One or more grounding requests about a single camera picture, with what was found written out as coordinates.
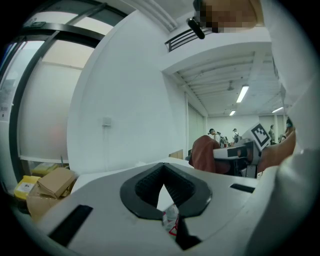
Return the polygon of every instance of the cardboard box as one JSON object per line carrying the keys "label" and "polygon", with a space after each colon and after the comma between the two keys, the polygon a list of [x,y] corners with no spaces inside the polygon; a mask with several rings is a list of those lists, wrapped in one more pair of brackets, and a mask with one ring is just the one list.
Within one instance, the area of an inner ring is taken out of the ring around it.
{"label": "cardboard box", "polygon": [[73,171],[66,168],[56,168],[37,181],[40,193],[59,198],[68,186],[76,179]]}
{"label": "cardboard box", "polygon": [[50,195],[41,194],[38,184],[34,185],[26,197],[26,205],[33,221],[37,222],[53,206],[59,203],[64,197],[53,198]]}

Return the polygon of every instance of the black slot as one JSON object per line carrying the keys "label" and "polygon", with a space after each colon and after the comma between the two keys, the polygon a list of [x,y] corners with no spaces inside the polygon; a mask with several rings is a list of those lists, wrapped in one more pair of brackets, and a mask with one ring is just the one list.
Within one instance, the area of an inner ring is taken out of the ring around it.
{"label": "black slot", "polygon": [[245,185],[240,185],[240,184],[232,184],[230,188],[233,188],[235,190],[240,190],[248,193],[253,193],[255,191],[254,187],[251,186],[245,186]]}
{"label": "black slot", "polygon": [[64,221],[49,235],[49,237],[62,246],[67,246],[75,236],[82,224],[85,222],[92,207],[78,205]]}

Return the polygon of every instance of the plastic bag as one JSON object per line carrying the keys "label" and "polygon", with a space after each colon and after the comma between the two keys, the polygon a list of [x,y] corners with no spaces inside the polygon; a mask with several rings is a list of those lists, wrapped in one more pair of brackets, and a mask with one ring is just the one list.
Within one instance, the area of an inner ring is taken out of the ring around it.
{"label": "plastic bag", "polygon": [[169,235],[176,239],[178,232],[179,210],[175,204],[163,212],[162,223]]}

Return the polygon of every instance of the black rubber opening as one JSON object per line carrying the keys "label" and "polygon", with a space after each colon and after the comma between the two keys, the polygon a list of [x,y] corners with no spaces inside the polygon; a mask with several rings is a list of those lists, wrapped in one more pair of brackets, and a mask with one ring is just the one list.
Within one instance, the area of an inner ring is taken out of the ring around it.
{"label": "black rubber opening", "polygon": [[179,210],[176,243],[182,250],[197,245],[201,240],[189,235],[185,218],[201,215],[212,198],[212,191],[203,180],[169,163],[159,163],[124,182],[120,188],[121,201],[141,219],[162,221],[163,212],[157,205],[163,185]]}

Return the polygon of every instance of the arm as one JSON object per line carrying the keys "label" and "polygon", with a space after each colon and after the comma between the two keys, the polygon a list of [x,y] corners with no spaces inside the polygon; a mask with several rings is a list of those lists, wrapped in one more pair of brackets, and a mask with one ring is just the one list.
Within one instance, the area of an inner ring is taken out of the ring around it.
{"label": "arm", "polygon": [[263,172],[271,166],[278,166],[284,159],[291,156],[296,146],[296,132],[293,131],[282,143],[267,146],[262,150],[258,172]]}

